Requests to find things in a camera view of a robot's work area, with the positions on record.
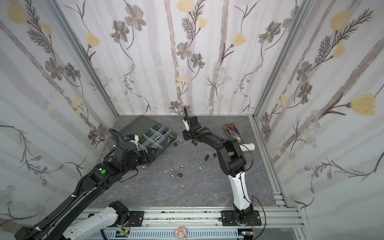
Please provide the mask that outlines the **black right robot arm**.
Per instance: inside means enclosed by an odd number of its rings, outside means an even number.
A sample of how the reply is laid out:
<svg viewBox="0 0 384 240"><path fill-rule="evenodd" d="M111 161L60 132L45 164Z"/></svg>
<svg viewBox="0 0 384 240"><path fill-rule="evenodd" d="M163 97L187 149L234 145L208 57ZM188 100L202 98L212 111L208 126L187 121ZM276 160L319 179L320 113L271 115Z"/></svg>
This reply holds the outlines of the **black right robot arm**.
<svg viewBox="0 0 384 240"><path fill-rule="evenodd" d="M183 107L185 141L203 143L216 151L219 165L228 176L234 196L234 222L245 225L254 215L254 206L248 195L245 181L246 158L240 144L236 140L225 139L214 134L209 128L200 125L196 116L189 116L187 107Z"/></svg>

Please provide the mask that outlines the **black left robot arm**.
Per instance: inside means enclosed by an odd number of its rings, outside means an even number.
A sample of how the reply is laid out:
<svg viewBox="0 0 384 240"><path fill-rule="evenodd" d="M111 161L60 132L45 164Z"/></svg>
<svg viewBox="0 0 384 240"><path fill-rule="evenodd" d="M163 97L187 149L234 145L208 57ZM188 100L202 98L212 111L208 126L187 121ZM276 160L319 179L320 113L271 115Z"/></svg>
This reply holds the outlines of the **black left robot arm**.
<svg viewBox="0 0 384 240"><path fill-rule="evenodd" d="M115 147L89 173L77 183L74 192L52 213L33 227L22 227L15 233L17 240L75 240L86 239L97 230L114 224L125 225L130 221L128 209L116 201L99 215L88 218L78 226L73 221L100 195L116 182L123 182L123 175L137 170L156 159L155 148L139 149L137 135L121 135L108 130L115 137Z"/></svg>

